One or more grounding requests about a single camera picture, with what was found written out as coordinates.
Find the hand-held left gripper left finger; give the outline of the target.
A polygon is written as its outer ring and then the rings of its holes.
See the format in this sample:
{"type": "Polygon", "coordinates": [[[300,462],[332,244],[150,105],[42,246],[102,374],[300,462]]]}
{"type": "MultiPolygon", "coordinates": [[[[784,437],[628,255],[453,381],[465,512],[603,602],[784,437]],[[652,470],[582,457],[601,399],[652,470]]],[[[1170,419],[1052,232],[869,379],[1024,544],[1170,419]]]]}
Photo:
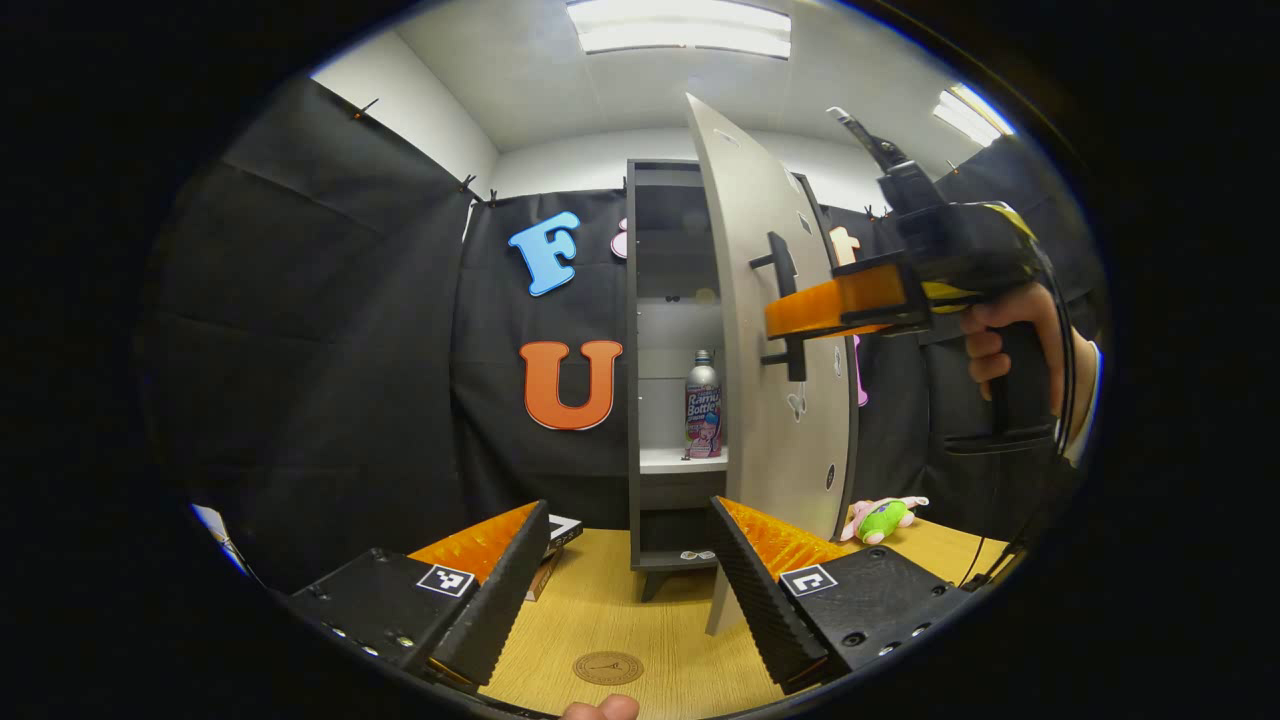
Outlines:
{"type": "Polygon", "coordinates": [[[340,644],[456,689],[488,685],[550,542],[539,500],[413,553],[370,548],[291,596],[340,644]]]}

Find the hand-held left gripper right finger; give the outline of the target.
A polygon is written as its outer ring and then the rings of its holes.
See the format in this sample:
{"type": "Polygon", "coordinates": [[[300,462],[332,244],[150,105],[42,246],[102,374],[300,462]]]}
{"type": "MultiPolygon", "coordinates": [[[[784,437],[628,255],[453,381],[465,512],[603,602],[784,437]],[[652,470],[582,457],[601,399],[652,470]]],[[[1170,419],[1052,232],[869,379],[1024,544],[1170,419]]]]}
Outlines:
{"type": "Polygon", "coordinates": [[[867,676],[973,603],[892,548],[841,548],[719,496],[709,518],[716,559],[785,694],[867,676]]]}

